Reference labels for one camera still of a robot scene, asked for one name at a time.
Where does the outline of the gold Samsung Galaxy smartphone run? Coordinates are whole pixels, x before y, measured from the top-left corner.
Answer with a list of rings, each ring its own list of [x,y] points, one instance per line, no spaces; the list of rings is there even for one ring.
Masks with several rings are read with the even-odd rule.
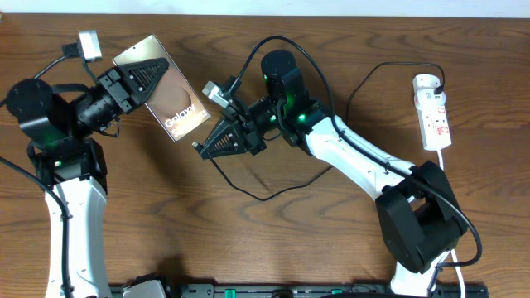
[[[165,58],[169,67],[145,105],[173,142],[179,142],[210,118],[210,113],[170,57],[151,34],[113,58],[115,65]]]

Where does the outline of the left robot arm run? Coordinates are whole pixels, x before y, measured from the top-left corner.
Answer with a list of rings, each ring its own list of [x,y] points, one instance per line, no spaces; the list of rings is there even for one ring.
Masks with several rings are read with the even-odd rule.
[[[8,166],[44,191],[50,215],[46,296],[112,296],[103,240],[107,167],[91,136],[104,135],[122,114],[145,104],[168,69],[164,58],[117,65],[92,87],[50,85],[36,75],[15,84],[4,99],[31,140],[26,153],[35,171]]]

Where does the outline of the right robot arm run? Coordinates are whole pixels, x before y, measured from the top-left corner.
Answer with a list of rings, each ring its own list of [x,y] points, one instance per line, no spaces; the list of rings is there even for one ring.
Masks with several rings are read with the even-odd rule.
[[[236,97],[240,80],[209,82],[203,89],[223,116],[195,149],[204,160],[266,147],[265,133],[278,129],[292,146],[333,166],[373,199],[383,241],[396,259],[392,293],[432,296],[439,271],[460,238],[471,230],[441,166],[415,166],[379,149],[353,132],[317,99],[311,98],[294,55],[266,54],[261,70],[267,93],[247,105]]]

